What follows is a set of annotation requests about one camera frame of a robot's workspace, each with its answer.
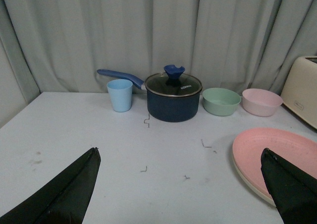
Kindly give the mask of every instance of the table surface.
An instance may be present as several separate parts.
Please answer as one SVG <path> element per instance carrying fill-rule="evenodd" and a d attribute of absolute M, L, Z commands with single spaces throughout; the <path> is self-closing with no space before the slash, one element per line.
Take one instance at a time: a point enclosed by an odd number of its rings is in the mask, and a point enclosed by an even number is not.
<path fill-rule="evenodd" d="M 241 105 L 214 116 L 202 98 L 191 120 L 163 122 L 149 115 L 146 99 L 133 95 L 131 110 L 119 113 L 108 94 L 42 93 L 0 129 L 0 216 L 98 147 L 102 161 L 84 224 L 283 223 L 237 174 L 232 143 L 254 127 L 317 141 L 314 130 L 283 107 L 271 117 Z"/>

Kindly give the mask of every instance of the navy blue saucepan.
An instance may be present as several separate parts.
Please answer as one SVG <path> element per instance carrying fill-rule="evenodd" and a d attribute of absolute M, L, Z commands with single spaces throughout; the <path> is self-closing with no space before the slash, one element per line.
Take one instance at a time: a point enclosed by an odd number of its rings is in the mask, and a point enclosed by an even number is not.
<path fill-rule="evenodd" d="M 123 72 L 98 69 L 100 75 L 128 79 L 137 88 L 147 91 L 149 113 L 162 121 L 180 122 L 193 118 L 198 110 L 202 83 L 194 76 L 184 74 L 184 67 L 164 67 L 165 73 L 149 76 L 145 81 Z"/>

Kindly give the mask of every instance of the pink plastic plate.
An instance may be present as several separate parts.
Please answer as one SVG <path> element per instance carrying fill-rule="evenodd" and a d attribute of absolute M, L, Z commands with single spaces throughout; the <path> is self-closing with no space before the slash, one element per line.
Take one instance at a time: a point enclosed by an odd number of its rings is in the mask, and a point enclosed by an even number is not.
<path fill-rule="evenodd" d="M 236 169 L 245 183 L 274 205 L 261 172 L 261 154 L 269 148 L 298 168 L 317 178 L 317 142 L 274 128 L 253 128 L 241 132 L 233 142 Z"/>

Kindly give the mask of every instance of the blue handle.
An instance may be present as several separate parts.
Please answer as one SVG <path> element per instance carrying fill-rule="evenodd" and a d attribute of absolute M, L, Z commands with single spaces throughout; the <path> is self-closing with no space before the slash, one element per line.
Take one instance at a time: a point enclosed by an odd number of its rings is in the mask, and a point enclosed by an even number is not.
<path fill-rule="evenodd" d="M 110 77 L 115 77 L 119 79 L 127 79 L 130 80 L 138 89 L 144 90 L 144 81 L 142 79 L 139 79 L 137 76 L 128 74 L 128 73 L 123 73 L 123 72 L 118 72 L 118 71 L 113 71 L 109 69 L 98 69 L 97 73 L 100 75 L 104 76 L 110 76 Z"/>

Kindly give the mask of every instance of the lid knob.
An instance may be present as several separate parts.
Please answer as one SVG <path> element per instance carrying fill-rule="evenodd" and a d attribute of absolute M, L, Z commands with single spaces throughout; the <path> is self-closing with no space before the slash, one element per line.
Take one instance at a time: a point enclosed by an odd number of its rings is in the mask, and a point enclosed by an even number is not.
<path fill-rule="evenodd" d="M 164 66 L 164 70 L 170 79 L 178 79 L 185 71 L 184 67 L 177 68 L 174 64 Z"/>

